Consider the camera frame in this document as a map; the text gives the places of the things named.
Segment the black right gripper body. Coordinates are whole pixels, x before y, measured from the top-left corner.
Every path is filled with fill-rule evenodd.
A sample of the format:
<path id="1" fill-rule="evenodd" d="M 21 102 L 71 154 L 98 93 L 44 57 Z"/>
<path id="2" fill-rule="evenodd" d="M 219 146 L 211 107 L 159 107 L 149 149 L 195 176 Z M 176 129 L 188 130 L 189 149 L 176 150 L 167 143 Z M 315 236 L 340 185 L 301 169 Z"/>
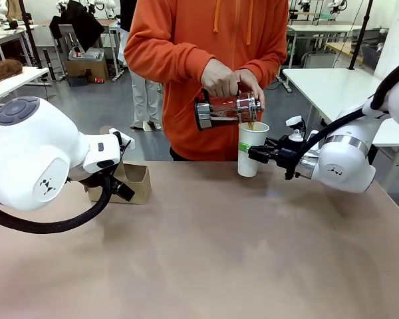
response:
<path id="1" fill-rule="evenodd" d="M 275 157 L 273 161 L 278 167 L 285 169 L 285 179 L 299 177 L 299 174 L 295 172 L 296 166 L 299 163 L 296 154 L 305 144 L 304 139 L 301 138 L 300 142 L 294 142 L 289 139 L 288 135 L 283 135 L 276 140 L 279 140 L 279 147 L 275 148 Z"/>

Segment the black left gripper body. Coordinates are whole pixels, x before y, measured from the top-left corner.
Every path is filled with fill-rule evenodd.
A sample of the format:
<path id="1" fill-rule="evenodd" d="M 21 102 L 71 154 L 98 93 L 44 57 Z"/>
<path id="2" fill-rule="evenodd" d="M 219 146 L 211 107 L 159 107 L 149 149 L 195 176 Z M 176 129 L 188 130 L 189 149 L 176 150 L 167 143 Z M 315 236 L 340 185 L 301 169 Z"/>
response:
<path id="1" fill-rule="evenodd" d="M 69 170 L 68 181 L 77 181 L 85 187 L 101 187 L 103 177 L 101 173 L 89 173 L 79 165 Z"/>

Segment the person's left hand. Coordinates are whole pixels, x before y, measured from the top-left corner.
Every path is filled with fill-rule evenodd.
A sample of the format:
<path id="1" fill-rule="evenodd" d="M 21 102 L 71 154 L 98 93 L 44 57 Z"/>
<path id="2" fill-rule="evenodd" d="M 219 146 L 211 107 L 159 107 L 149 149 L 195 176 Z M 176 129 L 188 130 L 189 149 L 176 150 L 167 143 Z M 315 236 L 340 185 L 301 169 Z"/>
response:
<path id="1" fill-rule="evenodd" d="M 265 94 L 260 87 L 255 75 L 248 69 L 241 69 L 235 71 L 239 82 L 248 87 L 252 91 L 255 99 L 260 102 L 262 110 L 265 109 Z"/>

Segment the person's right hand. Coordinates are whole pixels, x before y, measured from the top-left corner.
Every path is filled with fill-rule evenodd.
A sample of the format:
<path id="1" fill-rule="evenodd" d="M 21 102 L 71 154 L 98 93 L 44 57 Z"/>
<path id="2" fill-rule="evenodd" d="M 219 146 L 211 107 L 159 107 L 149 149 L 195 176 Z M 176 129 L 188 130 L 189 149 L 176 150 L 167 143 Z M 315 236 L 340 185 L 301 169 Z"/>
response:
<path id="1" fill-rule="evenodd" d="M 211 59 L 201 76 L 201 84 L 208 93 L 216 98 L 236 96 L 238 82 L 235 73 L 216 59 Z"/>

